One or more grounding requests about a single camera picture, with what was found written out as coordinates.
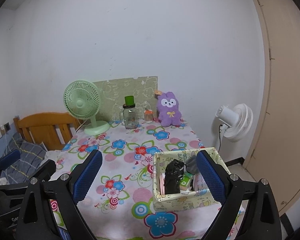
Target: table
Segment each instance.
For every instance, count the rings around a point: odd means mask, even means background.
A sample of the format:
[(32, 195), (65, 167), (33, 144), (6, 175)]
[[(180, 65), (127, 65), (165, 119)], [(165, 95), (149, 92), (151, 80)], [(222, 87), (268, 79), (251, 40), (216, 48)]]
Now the table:
[[(79, 130), (58, 154), (57, 171), (51, 180), (70, 173), (92, 150), (103, 155), (103, 164), (86, 198), (78, 208), (97, 239), (200, 239), (213, 222), (221, 205), (179, 212), (155, 212), (152, 207), (153, 155), (158, 151), (204, 148), (185, 120), (180, 126), (161, 127), (139, 121), (139, 127), (127, 130), (119, 121), (99, 135)], [(60, 227), (65, 228), (58, 203), (51, 206)], [(241, 208), (228, 239), (234, 239), (241, 223)]]

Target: black cable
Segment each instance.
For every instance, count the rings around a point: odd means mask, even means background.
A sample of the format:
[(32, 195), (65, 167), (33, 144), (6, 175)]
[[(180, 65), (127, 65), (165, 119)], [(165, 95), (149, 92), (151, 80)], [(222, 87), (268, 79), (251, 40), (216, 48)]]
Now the black cable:
[(219, 125), (219, 150), (218, 150), (218, 152), (220, 151), (220, 147), (221, 147), (221, 134), (220, 134), (220, 127), (221, 126), (222, 126), (222, 124)]

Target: wooden headboard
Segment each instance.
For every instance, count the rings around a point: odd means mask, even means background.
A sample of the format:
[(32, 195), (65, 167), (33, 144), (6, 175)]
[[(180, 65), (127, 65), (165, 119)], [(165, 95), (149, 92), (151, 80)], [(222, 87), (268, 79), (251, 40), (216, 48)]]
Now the wooden headboard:
[(21, 120), (13, 119), (17, 132), (21, 133), (24, 140), (40, 144), (44, 142), (49, 151), (62, 150), (65, 146), (60, 142), (56, 131), (58, 125), (65, 143), (71, 140), (70, 124), (77, 130), (79, 122), (68, 113), (40, 113), (32, 114)]

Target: green lid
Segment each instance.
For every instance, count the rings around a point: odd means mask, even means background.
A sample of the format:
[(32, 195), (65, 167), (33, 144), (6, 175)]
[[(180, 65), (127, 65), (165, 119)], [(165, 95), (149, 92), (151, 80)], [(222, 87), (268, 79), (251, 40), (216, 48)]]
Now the green lid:
[(134, 105), (134, 97), (133, 96), (124, 97), (124, 101), (126, 102), (126, 106)]

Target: metal screw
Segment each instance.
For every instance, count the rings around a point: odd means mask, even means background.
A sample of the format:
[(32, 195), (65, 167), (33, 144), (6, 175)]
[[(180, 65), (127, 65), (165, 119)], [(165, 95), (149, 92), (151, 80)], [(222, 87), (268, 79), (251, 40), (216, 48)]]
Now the metal screw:
[(69, 174), (65, 173), (60, 176), (61, 180), (67, 180), (69, 178)]
[(31, 183), (32, 185), (36, 184), (37, 182), (38, 182), (38, 179), (37, 179), (37, 178), (32, 178), (31, 181), (30, 181), (30, 183)]
[(266, 179), (261, 179), (261, 183), (263, 185), (268, 185), (269, 184), (269, 182)]
[(236, 181), (239, 179), (238, 175), (237, 174), (231, 174), (230, 175), (230, 179), (232, 179), (233, 181)]

